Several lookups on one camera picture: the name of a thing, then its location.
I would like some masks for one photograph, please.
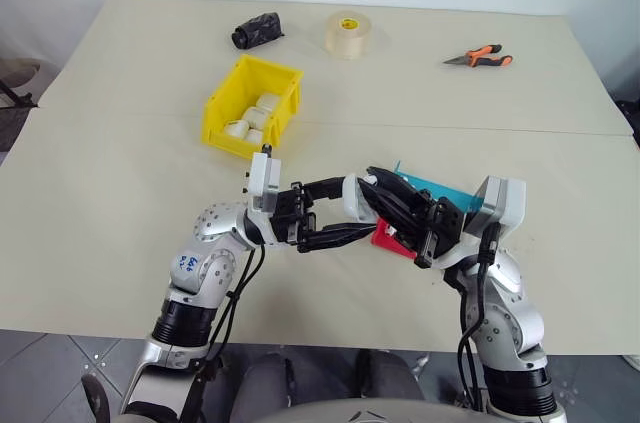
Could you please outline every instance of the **gray pants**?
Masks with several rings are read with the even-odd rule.
[[[356,380],[354,396],[423,399],[405,361],[392,353],[362,350],[356,362]],[[230,423],[252,423],[295,404],[295,368],[277,353],[264,355],[246,372]]]

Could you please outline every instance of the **white cylindrical object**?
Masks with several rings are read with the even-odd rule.
[[[361,13],[339,11],[327,20],[324,45],[333,56],[354,60],[364,53],[371,21]]]
[[[278,103],[280,103],[280,98],[280,95],[265,93],[264,95],[260,95],[260,98],[258,98],[258,101],[256,102],[256,106],[271,113],[276,109]]]
[[[244,139],[249,132],[249,123],[245,120],[230,121],[224,126],[224,132],[234,138]]]
[[[262,130],[269,119],[269,115],[270,113],[267,110],[251,106],[244,112],[242,119],[248,121],[251,128]]]
[[[262,132],[251,128],[247,136],[244,137],[244,140],[254,145],[259,145],[262,143]]]

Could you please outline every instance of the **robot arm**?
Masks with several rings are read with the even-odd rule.
[[[279,160],[268,151],[256,153],[247,175],[248,202],[212,205],[196,220],[171,264],[162,312],[123,399],[123,414],[148,421],[197,420],[211,323],[229,296],[243,253],[261,246],[294,245],[302,253],[342,246],[370,234],[380,215],[396,229],[396,239],[417,252],[418,266],[446,270],[445,281],[464,296],[463,331],[483,317],[470,337],[485,371],[488,409],[514,421],[565,421],[545,373],[542,319],[526,299],[516,262],[497,245],[498,236],[504,238],[522,221],[524,183],[489,177],[471,211],[463,213],[446,198],[434,200],[380,168],[368,168],[363,179],[348,175],[293,183],[282,192],[279,172]],[[317,230],[310,211],[314,201],[340,197],[356,222]],[[495,261],[485,268],[482,312],[478,254],[492,225],[498,228],[491,248]]]

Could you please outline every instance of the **pliers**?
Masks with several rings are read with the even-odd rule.
[[[469,50],[462,56],[457,56],[445,61],[448,65],[467,65],[474,66],[507,66],[513,61],[513,56],[507,55],[497,58],[483,58],[489,53],[498,53],[502,50],[502,45],[487,45],[477,50]]]

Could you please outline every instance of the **orange pliers handle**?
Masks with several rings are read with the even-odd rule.
[[[490,53],[498,53],[502,50],[502,45],[487,45],[482,48],[478,48],[477,50],[469,50],[465,54],[471,58],[469,62],[469,66],[472,68],[478,65],[484,66],[507,66],[509,63],[513,61],[513,57],[511,55],[498,57],[498,58],[483,58],[484,55],[488,55]]]

